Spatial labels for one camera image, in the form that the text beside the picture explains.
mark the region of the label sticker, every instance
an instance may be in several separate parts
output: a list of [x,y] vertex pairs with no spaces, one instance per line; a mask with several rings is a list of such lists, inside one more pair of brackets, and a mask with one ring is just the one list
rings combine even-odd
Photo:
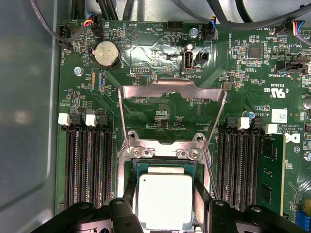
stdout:
[[287,123],[287,109],[272,109],[272,123]]

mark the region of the black ram slot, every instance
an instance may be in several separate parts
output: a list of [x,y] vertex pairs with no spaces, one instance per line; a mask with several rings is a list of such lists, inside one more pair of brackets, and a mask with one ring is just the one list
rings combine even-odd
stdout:
[[236,160],[235,160],[235,181],[234,181],[234,193],[235,201],[234,206],[236,209],[240,209],[241,202],[241,178],[242,178],[242,150],[243,150],[243,136],[239,134],[237,136],[236,145]]
[[105,132],[103,137],[103,201],[111,198],[112,174],[112,133]]
[[231,135],[231,156],[230,156],[230,173],[229,173],[229,202],[235,205],[235,172],[236,172],[236,145],[237,135]]
[[246,205],[251,205],[253,200],[253,164],[255,136],[248,137],[247,167],[246,167]]
[[73,204],[73,195],[74,195],[74,175],[75,175],[75,131],[70,131],[70,142],[69,142],[69,154],[68,154],[68,163],[69,166],[67,167],[67,174],[68,174],[68,206]]
[[222,199],[228,201],[228,185],[229,185],[229,167],[230,167],[230,152],[231,152],[231,135],[225,135],[225,157],[223,159],[223,188],[222,188]]
[[81,159],[81,201],[86,201],[87,190],[87,132],[82,137],[82,159]]
[[218,156],[217,156],[217,169],[216,169],[216,187],[219,198],[222,197],[222,184],[223,184],[223,157],[224,157],[224,138],[222,133],[219,136],[218,143]]
[[65,200],[64,208],[69,207],[69,193],[70,193],[70,150],[71,150],[71,138],[72,132],[66,130],[66,177],[65,177]]
[[255,137],[255,147],[254,147],[254,163],[253,163],[253,204],[257,203],[257,183],[259,180],[259,134]]
[[241,175],[241,192],[240,192],[240,210],[244,211],[246,203],[246,169],[248,158],[248,137],[249,135],[243,135],[242,143],[242,175]]
[[100,184],[100,175],[101,175],[101,136],[99,132],[94,133],[94,198],[93,204],[96,208],[100,208],[101,202],[101,184]]
[[88,133],[88,171],[87,171],[87,201],[94,203],[94,132]]
[[83,135],[83,131],[77,131],[76,133],[76,202],[81,202]]

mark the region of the blue connector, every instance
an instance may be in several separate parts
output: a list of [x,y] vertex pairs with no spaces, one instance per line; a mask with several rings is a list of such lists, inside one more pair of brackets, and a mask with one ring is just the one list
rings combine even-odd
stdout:
[[309,222],[311,217],[307,216],[306,212],[304,212],[303,210],[297,210],[295,215],[296,215],[295,217],[296,225],[309,232],[310,231]]

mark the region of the usb port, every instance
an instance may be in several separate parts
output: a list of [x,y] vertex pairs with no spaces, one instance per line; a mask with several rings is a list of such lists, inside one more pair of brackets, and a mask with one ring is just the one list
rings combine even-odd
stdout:
[[193,53],[191,51],[186,51],[184,53],[183,59],[184,69],[192,69],[193,67]]

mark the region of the capacitor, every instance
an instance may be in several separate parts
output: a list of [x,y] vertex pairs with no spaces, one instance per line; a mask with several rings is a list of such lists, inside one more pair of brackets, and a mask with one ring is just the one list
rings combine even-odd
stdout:
[[306,109],[311,109],[311,99],[306,99],[306,100],[303,102],[303,106],[304,106]]
[[307,152],[305,153],[305,160],[311,161],[311,151],[307,151]]
[[243,117],[248,117],[248,118],[250,118],[250,119],[252,120],[252,119],[255,118],[255,113],[249,112],[249,111],[244,111],[244,112],[242,113],[242,116],[243,116]]

